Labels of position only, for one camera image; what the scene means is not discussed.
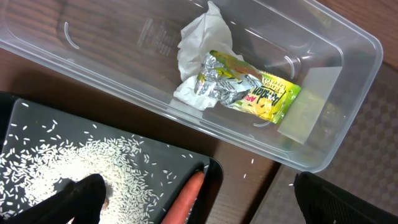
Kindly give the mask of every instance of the carrot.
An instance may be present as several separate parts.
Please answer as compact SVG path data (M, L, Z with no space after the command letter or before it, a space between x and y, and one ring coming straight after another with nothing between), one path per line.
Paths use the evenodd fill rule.
M184 224L204 180L205 174L202 171L192 175L167 212L162 224Z

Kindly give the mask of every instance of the plastic container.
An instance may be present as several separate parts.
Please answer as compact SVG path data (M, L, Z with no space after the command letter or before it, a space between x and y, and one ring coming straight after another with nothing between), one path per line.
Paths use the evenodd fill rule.
M301 85L311 68L342 67L303 144L253 115L221 105L202 112L173 98L180 30L206 1L2 0L1 47L288 166L324 169L380 67L379 41L316 1L214 3L233 50L258 69Z

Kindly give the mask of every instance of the wooden surface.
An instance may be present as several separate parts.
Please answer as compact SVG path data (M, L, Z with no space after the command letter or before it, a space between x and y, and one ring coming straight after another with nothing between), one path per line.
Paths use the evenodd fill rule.
M86 86L0 49L0 91L217 159L224 182L208 223L248 223L278 167L273 161Z
M398 1L319 0L381 41L384 62L398 69Z

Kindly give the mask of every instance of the black tray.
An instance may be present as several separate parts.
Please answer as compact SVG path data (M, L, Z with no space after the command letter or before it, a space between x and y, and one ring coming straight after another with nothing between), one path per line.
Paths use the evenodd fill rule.
M40 139L44 139L46 143L50 144L60 144L65 139L78 144L79 142L86 142L87 139L90 138L90 135L93 135L94 140L103 139L104 137L116 138L124 136L125 138L129 138L132 136L132 133L64 113L31 101L23 100L7 93L0 93L0 108L0 142L3 143L7 139L7 144L5 146L1 144L1 152L5 152L6 154L13 147L16 151L21 151L23 149L40 146L43 144L39 142ZM48 133L47 130L53 125L53 119L58 124L51 133ZM18 135L19 140L17 141L14 137L9 137L8 134ZM50 139L50 137L55 137L57 134L61 136L61 139L56 141ZM23 138L29 138L30 141L24 143ZM223 170L220 164L210 157L190 152L179 147L170 146L153 139L138 135L134 135L134 138L139 142L143 141L140 145L142 153L139 156L137 155L138 160L136 160L139 164L139 168L154 173L154 178L147 175L147 184L150 188L154 189L156 194L159 195L160 192L164 193L162 200L158 201L155 211L151 213L151 220L155 223L160 223L165 215L162 209L165 208L168 210L170 208L189 177L195 170L200 169L205 173L205 182L200 190L187 223L205 223L223 180ZM157 161L158 164L156 166L152 166L150 163L146 164L144 162L144 152L150 154L151 160ZM14 155L11 155L7 159L18 161L18 158L13 156ZM165 175L162 175L163 169L168 169L177 175L176 180L174 180L172 184L167 184ZM160 186L160 181L164 183L163 187ZM62 187L62 184L57 186L57 188L60 189ZM21 209L27 210L29 208L27 203L23 204L19 202L19 204ZM2 207L8 207L15 211L17 210L16 208L9 207L5 203Z

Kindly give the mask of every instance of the white tissue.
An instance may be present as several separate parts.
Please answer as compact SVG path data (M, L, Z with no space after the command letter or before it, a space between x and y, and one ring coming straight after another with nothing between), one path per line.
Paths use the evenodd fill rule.
M174 92L174 96L198 110L212 108L217 103L215 99L198 96L193 91L196 76L206 53L217 50L243 59L232 51L231 31L223 20L220 10L211 1L208 1L208 6L209 10L206 13L181 30L182 40L178 45L180 50L177 55L178 69L183 83Z
M197 95L193 89L195 88L195 84L197 82L197 76L194 75L189 77L185 82L183 82L177 90L174 91L174 96L184 103L195 107L198 110L204 110L207 107L214 107L217 103L216 99Z

